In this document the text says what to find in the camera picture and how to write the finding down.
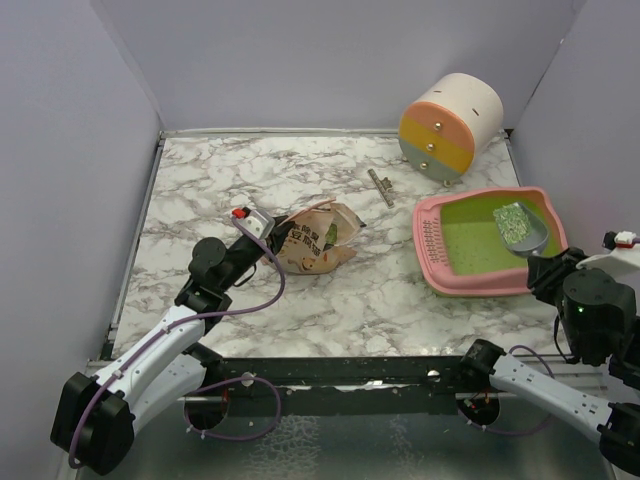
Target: gray scoop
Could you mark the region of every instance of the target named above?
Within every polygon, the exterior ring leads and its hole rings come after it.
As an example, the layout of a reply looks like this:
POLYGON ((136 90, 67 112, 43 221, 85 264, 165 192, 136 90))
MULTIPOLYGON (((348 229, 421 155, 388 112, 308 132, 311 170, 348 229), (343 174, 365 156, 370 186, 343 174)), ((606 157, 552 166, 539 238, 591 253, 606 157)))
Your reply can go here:
POLYGON ((502 239, 502 243, 507 250, 518 257, 526 258, 532 255, 540 255, 544 249, 547 248, 547 244, 549 243, 549 229, 547 229, 547 226, 540 217, 529 210, 526 205, 520 202, 515 203, 522 208, 522 211, 529 219, 529 222, 531 223, 531 233, 529 233, 529 235, 521 242, 509 245, 505 241, 501 231, 500 238, 502 239))

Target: marble table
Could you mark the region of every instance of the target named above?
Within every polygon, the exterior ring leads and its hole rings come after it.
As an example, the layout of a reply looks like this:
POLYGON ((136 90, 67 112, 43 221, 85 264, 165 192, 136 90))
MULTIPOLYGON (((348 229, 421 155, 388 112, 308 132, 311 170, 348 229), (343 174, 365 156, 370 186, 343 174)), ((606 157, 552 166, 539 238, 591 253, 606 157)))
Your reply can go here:
MULTIPOLYGON (((334 272, 287 278, 282 299, 261 312, 225 317, 203 340, 225 356, 462 354, 476 338, 505 348, 555 353, 554 309, 531 296, 445 298, 426 284, 412 240, 415 205, 432 195, 515 186, 503 135, 496 136, 452 188, 402 161, 392 137, 277 136, 167 139, 139 239, 114 356, 155 323, 187 279, 191 249, 206 236, 227 245, 238 235, 229 212, 260 206, 272 214, 336 196, 367 224, 351 244, 358 254, 334 272), (389 177, 388 209, 367 169, 389 177)), ((260 265, 229 292, 232 308, 265 302, 278 277, 260 265)))

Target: pink litter box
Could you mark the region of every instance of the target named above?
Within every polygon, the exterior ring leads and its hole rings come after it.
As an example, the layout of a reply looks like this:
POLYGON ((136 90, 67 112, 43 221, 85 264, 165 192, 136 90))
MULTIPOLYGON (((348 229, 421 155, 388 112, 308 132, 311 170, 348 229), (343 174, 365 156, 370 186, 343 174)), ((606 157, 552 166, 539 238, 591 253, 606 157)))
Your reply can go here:
POLYGON ((493 211, 522 202, 542 218, 551 238, 544 256, 568 248, 548 195, 540 188, 485 188, 427 198, 413 212, 413 241, 424 278, 448 296, 528 293, 527 261, 503 246, 493 211))

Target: scoop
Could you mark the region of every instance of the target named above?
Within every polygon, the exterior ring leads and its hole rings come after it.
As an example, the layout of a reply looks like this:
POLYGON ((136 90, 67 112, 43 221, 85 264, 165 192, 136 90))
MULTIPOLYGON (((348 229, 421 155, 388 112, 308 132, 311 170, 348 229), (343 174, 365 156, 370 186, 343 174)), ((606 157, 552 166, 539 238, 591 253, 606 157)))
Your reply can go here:
POLYGON ((527 258, 540 255, 549 243, 545 223, 527 206, 514 202, 493 212, 500 238, 512 254, 527 258))

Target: crumpled bag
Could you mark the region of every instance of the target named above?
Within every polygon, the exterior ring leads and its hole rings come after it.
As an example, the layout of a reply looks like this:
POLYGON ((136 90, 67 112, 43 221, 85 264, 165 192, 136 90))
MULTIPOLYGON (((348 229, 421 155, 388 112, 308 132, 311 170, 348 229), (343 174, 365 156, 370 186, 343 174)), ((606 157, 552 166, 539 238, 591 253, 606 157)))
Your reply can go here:
POLYGON ((356 251, 345 244, 365 226, 349 207, 336 203, 335 198, 301 210, 285 220, 288 221, 295 224, 277 255, 278 260, 285 272, 307 275, 331 272, 353 258, 356 251))

